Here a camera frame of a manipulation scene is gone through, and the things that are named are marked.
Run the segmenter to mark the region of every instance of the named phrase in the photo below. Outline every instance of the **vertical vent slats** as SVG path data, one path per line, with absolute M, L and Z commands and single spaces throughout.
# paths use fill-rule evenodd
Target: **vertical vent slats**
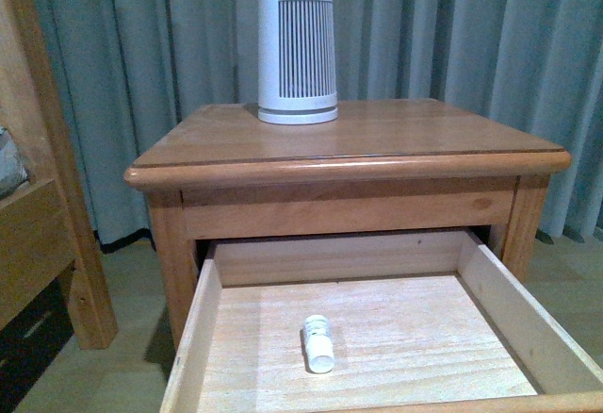
M 333 3 L 279 1 L 279 95 L 334 94 Z

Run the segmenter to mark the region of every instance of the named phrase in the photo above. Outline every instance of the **floor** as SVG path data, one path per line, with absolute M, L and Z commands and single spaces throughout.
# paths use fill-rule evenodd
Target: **floor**
M 603 366 L 603 242 L 554 240 L 536 241 L 527 287 Z M 104 267 L 120 333 L 103 351 L 70 338 L 14 411 L 158 411 L 174 351 L 156 254 L 142 240 L 105 255 Z

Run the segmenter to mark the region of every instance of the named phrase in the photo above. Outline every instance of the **bedside table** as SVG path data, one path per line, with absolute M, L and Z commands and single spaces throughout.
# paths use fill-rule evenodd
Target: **bedside table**
M 176 346 L 196 240 L 490 225 L 525 278 L 548 178 L 570 164 L 561 146 L 432 99 L 338 106 L 300 126 L 205 107 L 127 170 L 149 201 Z

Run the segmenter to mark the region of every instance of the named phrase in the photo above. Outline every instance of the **air purifier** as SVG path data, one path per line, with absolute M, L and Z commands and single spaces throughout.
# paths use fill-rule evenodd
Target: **air purifier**
M 317 124 L 337 117 L 333 0 L 259 0 L 258 117 Z

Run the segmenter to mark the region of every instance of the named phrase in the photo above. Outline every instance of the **wooden drawer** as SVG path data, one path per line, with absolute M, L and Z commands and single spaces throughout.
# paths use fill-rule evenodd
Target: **wooden drawer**
M 336 363 L 307 371 L 303 320 Z M 603 411 L 603 371 L 465 231 L 214 244 L 163 412 Z

